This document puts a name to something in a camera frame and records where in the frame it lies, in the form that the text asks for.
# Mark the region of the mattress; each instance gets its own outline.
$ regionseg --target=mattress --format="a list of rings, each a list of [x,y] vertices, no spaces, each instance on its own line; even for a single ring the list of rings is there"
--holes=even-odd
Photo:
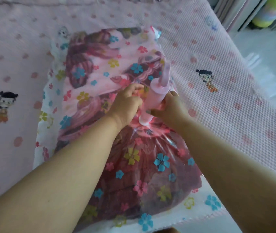
[[[66,95],[58,92],[62,74],[51,84],[46,72],[61,68],[55,65],[57,61],[53,61],[50,51],[63,25],[70,33],[91,33],[103,28],[152,24],[162,32],[159,44],[171,61],[172,76],[189,114],[276,171],[276,110],[257,90],[251,72],[206,0],[107,3],[0,5],[0,93],[15,96],[6,98],[0,94],[9,107],[0,108],[0,195],[54,152],[62,120],[55,105]],[[53,100],[47,99],[48,90],[54,92]],[[54,134],[52,139],[44,139],[47,129]],[[177,206],[178,214],[168,211],[153,216],[154,220],[164,217],[153,230],[225,212],[224,208],[213,210],[207,205],[209,196],[216,198],[202,177],[202,188],[191,193],[188,202]],[[137,223],[133,224],[137,231],[141,230]],[[121,229],[126,231],[130,226]]]

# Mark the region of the hand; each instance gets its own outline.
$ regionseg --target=hand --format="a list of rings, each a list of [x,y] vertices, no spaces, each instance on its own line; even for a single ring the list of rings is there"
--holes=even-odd
[[[191,119],[185,106],[175,91],[168,92],[164,102],[164,110],[152,109],[146,112],[162,119],[168,127],[171,127],[177,133],[181,132],[182,126]]]
[[[115,119],[119,130],[132,121],[138,108],[142,105],[142,99],[132,95],[136,90],[143,89],[143,87],[141,84],[131,84],[118,92],[107,116]]]

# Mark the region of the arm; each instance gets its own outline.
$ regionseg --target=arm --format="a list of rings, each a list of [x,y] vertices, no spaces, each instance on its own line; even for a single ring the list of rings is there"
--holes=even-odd
[[[179,133],[214,192],[243,232],[276,232],[276,172],[190,118],[175,92],[151,114]]]
[[[0,232],[71,233],[104,169],[113,141],[142,104],[142,85],[118,93],[110,111],[0,197]]]

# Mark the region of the forearm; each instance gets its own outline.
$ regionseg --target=forearm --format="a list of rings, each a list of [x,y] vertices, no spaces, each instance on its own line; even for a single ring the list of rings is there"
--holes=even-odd
[[[241,230],[276,231],[276,173],[194,121],[182,127],[195,162]]]
[[[0,197],[0,232],[72,232],[101,176],[119,128],[110,117]]]

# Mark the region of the cartoon girl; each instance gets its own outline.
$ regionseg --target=cartoon girl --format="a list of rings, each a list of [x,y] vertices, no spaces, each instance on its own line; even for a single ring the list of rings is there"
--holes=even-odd
[[[0,92],[0,123],[8,121],[8,108],[14,104],[18,94],[13,92]]]
[[[218,91],[218,89],[212,84],[212,80],[213,80],[214,76],[212,75],[211,71],[196,70],[196,72],[198,72],[200,78],[206,84],[206,86],[207,86],[208,90],[210,90],[210,92],[214,93],[214,92]]]

